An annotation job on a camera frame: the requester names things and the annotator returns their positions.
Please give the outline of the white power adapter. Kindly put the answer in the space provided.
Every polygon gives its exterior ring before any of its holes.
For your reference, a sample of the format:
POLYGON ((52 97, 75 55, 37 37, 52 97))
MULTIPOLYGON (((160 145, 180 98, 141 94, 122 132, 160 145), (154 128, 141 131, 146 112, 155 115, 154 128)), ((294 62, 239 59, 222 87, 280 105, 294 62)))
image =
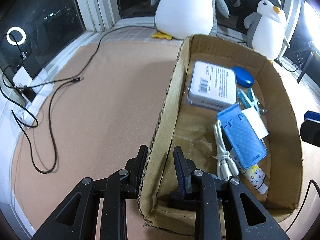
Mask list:
POLYGON ((249 124, 255 131, 259 140, 269 135, 266 126, 264 125, 260 115, 254 107, 243 109, 242 113, 247 118, 249 124))

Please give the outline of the blue plastic phone stand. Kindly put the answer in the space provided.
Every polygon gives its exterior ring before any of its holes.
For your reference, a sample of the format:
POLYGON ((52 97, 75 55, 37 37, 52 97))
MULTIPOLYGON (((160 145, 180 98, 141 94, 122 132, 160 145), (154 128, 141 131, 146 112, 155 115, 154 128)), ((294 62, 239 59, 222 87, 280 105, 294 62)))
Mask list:
POLYGON ((238 103, 217 113, 225 133, 240 165, 244 169, 259 163, 267 155, 264 143, 252 128, 238 103))

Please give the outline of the blue clothes peg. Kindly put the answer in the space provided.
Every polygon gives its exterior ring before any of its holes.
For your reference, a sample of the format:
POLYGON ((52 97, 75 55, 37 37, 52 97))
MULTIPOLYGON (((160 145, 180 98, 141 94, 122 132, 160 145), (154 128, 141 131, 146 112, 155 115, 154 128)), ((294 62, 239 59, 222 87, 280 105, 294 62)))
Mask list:
POLYGON ((266 115, 268 110, 260 103, 252 88, 248 88, 245 91, 238 89, 236 91, 238 99, 245 108, 254 108, 259 115, 266 115))

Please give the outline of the patterned white lighter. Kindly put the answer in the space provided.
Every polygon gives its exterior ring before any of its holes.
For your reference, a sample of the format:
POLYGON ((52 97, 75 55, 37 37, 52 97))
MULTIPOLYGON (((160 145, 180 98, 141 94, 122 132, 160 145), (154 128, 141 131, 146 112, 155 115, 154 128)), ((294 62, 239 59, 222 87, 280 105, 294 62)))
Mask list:
POLYGON ((264 194, 268 190, 268 185, 266 181, 268 177, 265 172, 260 168, 258 164, 251 166, 248 169, 243 168, 240 165, 239 158, 235 155, 233 150, 230 150, 230 156, 237 165, 238 170, 247 178, 250 184, 260 193, 264 194))

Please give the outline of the cardboard box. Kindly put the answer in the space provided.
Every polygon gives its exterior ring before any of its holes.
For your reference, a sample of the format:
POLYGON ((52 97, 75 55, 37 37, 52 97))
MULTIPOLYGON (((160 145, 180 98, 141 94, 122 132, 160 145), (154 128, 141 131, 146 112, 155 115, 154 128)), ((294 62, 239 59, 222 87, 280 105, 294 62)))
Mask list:
POLYGON ((292 107, 296 83, 290 74, 246 47, 217 37, 195 35, 181 45, 166 98, 153 135, 145 166, 138 205, 147 225, 179 235, 193 236, 195 212, 168 204, 178 188, 173 149, 207 172, 216 171, 213 123, 216 111, 189 105, 187 85, 197 60, 223 67, 240 66, 254 77, 253 90, 266 107, 263 118, 269 131, 267 156, 260 166, 270 179, 265 194, 253 194, 278 222, 298 207, 303 180, 303 148, 298 111, 292 107))

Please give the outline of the blue round key fob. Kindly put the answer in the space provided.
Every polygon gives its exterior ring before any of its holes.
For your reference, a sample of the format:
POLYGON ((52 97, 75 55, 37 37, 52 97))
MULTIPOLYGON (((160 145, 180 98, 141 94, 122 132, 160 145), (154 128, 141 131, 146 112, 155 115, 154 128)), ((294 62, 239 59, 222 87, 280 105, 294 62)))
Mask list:
POLYGON ((232 68, 236 75, 237 84, 244 88, 251 88, 254 84, 254 78, 250 72, 244 68, 235 66, 232 68))

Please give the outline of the white square product box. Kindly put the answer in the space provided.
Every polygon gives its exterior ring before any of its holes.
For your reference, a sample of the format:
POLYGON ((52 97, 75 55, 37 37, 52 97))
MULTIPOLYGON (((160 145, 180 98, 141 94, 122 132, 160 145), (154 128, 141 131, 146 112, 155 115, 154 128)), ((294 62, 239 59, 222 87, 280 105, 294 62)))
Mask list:
POLYGON ((236 75, 226 67, 195 61, 187 101, 191 105, 222 111, 236 103, 236 75))

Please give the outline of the black stand leg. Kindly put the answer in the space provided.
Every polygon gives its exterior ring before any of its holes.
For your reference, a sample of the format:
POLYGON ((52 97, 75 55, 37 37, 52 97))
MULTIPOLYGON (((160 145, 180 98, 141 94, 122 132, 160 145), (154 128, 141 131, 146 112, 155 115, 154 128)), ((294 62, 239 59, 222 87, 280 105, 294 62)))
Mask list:
POLYGON ((300 75, 299 75, 299 77, 297 79, 297 83, 300 83, 300 81, 302 80, 302 78, 303 78, 304 74, 306 73, 306 70, 307 70, 307 68, 308 68, 308 66, 309 66, 309 64, 310 64, 310 62, 312 60, 312 57, 313 57, 313 51, 310 51, 310 53, 308 55, 308 58, 306 60, 306 63, 304 64, 304 67, 303 67, 303 69, 302 69, 302 71, 301 71, 301 73, 300 73, 300 75))

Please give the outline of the small grey white penguin plush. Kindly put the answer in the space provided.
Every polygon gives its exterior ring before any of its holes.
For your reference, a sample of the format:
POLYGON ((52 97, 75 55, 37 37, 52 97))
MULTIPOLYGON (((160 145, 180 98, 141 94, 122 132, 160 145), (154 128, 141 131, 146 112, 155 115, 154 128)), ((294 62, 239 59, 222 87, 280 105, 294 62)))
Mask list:
POLYGON ((257 11, 244 19, 247 45, 268 60, 275 60, 283 45, 290 44, 285 37, 286 16, 278 6, 268 0, 258 3, 257 11))

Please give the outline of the pink plaid blanket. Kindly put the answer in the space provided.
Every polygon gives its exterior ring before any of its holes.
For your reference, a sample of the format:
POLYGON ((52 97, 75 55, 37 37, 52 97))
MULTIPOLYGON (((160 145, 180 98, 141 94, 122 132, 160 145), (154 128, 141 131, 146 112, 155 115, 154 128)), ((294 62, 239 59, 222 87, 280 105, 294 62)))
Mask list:
MULTIPOLYGON (((162 40, 159 38, 153 38, 152 35, 155 33, 155 28, 151 23, 146 24, 125 24, 115 25, 111 29, 108 29, 102 33, 97 33, 92 36, 90 43, 98 44, 101 40, 104 42, 118 42, 118 41, 133 41, 133 42, 147 42, 147 43, 162 43, 162 44, 173 44, 181 45, 182 41, 173 38, 172 40, 162 40)), ((237 43, 242 46, 247 46, 247 36, 236 30, 217 26, 217 37, 237 43)))

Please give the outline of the white charger at window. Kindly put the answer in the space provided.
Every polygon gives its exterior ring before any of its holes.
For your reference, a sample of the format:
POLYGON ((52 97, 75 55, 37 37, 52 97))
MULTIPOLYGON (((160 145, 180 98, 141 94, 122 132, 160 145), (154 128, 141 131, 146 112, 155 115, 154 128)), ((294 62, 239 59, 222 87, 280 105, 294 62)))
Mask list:
POLYGON ((33 79, 28 74, 28 72, 25 70, 24 67, 20 67, 19 70, 16 72, 14 77, 12 78, 12 81, 15 85, 15 87, 25 87, 29 86, 33 79))

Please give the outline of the large grey white penguin plush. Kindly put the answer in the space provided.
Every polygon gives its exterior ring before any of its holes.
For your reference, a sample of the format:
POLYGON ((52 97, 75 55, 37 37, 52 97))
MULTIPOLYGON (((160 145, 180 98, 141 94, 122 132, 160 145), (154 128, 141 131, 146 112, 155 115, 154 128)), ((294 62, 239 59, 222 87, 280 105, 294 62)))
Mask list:
POLYGON ((184 40, 192 35, 217 35, 219 12, 229 18, 225 0, 151 0, 157 5, 153 38, 184 40))

